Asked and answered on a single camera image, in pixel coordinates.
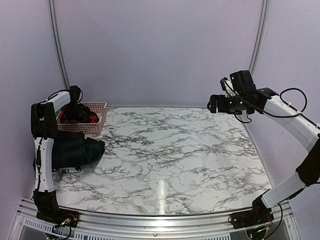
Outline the dark green plaid garment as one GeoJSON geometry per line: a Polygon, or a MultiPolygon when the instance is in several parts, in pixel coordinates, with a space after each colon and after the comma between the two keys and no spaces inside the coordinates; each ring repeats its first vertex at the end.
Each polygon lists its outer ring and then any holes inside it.
{"type": "Polygon", "coordinates": [[[51,167],[63,169],[90,165],[105,152],[105,143],[82,132],[59,131],[54,138],[51,167]]]}

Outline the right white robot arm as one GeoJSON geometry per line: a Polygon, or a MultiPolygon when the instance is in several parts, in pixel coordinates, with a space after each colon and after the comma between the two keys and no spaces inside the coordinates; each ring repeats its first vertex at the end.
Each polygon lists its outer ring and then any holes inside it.
{"type": "Polygon", "coordinates": [[[252,224],[258,224],[267,216],[267,209],[320,181],[320,122],[305,115],[305,94],[302,106],[294,107],[268,87],[233,89],[225,85],[222,90],[209,97],[206,108],[212,114],[249,117],[241,123],[273,182],[270,190],[254,200],[259,205],[247,214],[252,224]]]}

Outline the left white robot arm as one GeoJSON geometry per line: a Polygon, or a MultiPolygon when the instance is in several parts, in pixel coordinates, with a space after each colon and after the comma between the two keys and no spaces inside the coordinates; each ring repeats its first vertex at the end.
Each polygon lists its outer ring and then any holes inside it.
{"type": "Polygon", "coordinates": [[[78,105],[81,96],[83,92],[74,85],[31,105],[30,129],[35,145],[35,200],[39,200],[45,193],[55,191],[52,170],[76,173],[90,163],[86,156],[84,134],[58,130],[57,114],[60,111],[67,110],[68,120],[83,120],[82,109],[78,105]]]}

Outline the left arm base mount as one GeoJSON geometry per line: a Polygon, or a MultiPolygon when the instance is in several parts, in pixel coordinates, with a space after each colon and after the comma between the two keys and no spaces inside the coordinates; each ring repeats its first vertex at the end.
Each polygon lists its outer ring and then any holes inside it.
{"type": "Polygon", "coordinates": [[[57,201],[56,191],[41,192],[33,191],[33,200],[37,208],[36,218],[52,224],[56,227],[67,225],[76,228],[79,221],[79,212],[60,208],[57,201]]]}

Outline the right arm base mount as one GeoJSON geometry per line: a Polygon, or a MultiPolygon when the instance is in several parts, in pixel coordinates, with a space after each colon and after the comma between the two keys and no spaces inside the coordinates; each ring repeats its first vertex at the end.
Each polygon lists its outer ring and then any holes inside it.
{"type": "Polygon", "coordinates": [[[272,209],[265,206],[260,195],[252,202],[251,210],[232,213],[227,221],[234,229],[240,229],[270,223],[273,220],[272,209]]]}

